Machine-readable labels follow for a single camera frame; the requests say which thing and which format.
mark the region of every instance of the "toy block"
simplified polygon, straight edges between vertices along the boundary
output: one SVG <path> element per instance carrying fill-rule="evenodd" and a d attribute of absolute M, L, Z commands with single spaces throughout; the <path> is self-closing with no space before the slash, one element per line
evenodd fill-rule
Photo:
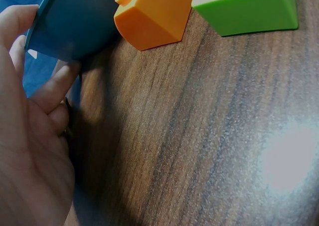
<path fill-rule="evenodd" d="M 115 0 L 115 25 L 137 50 L 182 40 L 192 0 Z"/>
<path fill-rule="evenodd" d="M 221 36 L 298 28 L 295 0 L 193 0 Z"/>

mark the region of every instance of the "green building block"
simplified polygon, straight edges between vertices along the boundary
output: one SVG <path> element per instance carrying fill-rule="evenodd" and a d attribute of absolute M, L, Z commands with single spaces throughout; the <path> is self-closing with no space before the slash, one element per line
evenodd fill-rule
<path fill-rule="evenodd" d="M 221 36 L 298 28 L 295 0 L 193 0 Z"/>

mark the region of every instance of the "brown tabletop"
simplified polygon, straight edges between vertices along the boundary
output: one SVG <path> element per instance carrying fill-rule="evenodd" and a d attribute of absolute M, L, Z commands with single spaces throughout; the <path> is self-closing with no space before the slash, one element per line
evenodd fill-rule
<path fill-rule="evenodd" d="M 66 225 L 318 224 L 319 2 L 297 2 L 297 31 L 222 38 L 192 11 L 181 43 L 99 53 Z"/>

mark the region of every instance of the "orange building block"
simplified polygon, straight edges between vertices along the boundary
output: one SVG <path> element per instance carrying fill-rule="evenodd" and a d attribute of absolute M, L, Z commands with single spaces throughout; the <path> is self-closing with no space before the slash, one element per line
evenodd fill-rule
<path fill-rule="evenodd" d="M 115 25 L 137 50 L 181 41 L 192 0 L 115 0 Z"/>

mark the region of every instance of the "blue fabric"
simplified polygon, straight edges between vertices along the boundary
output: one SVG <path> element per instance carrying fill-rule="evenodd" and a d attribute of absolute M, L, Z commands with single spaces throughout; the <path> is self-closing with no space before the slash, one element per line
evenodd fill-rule
<path fill-rule="evenodd" d="M 14 4 L 40 4 L 42 0 L 0 0 L 0 11 Z M 27 96 L 30 96 L 39 86 L 47 81 L 57 60 L 41 53 L 34 59 L 29 53 L 25 55 L 23 86 Z"/>

